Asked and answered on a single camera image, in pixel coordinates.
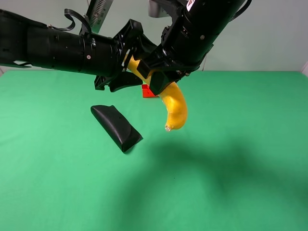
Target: black eraser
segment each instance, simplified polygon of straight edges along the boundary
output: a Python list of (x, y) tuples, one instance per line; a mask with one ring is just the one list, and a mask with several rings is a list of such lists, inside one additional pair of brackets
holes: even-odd
[(142, 140), (141, 134), (113, 105), (92, 106), (91, 112), (122, 152)]

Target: toy banana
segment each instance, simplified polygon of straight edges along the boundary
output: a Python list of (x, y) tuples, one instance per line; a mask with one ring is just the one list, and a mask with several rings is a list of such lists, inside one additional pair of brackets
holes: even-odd
[[(131, 58), (128, 64), (128, 69), (147, 85), (150, 85), (151, 76), (145, 79), (137, 71), (139, 62), (140, 60), (134, 60), (134, 58)], [(186, 101), (178, 85), (175, 82), (172, 82), (158, 96), (166, 105), (168, 112), (167, 122), (165, 125), (166, 131), (176, 130), (183, 127), (187, 120), (188, 112)]]

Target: green backdrop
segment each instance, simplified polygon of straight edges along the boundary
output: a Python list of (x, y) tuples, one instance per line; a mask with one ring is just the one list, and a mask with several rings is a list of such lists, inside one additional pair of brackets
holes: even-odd
[[(160, 99), (95, 77), (0, 78), (1, 231), (307, 231), (308, 79), (197, 72), (185, 127)], [(90, 112), (114, 105), (143, 140), (123, 154)]]

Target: banana tip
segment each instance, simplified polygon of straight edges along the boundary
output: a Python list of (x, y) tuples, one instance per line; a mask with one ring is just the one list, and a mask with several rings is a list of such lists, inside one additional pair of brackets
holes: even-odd
[(168, 127), (168, 125), (165, 126), (165, 129), (166, 129), (167, 132), (170, 132), (170, 131), (171, 131), (171, 128)]

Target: red block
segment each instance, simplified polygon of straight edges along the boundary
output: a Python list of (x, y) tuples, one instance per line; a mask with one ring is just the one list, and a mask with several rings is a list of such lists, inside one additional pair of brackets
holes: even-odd
[(151, 92), (150, 87), (147, 84), (142, 84), (142, 96), (144, 98), (155, 98), (158, 97), (158, 95), (154, 95), (153, 92)]

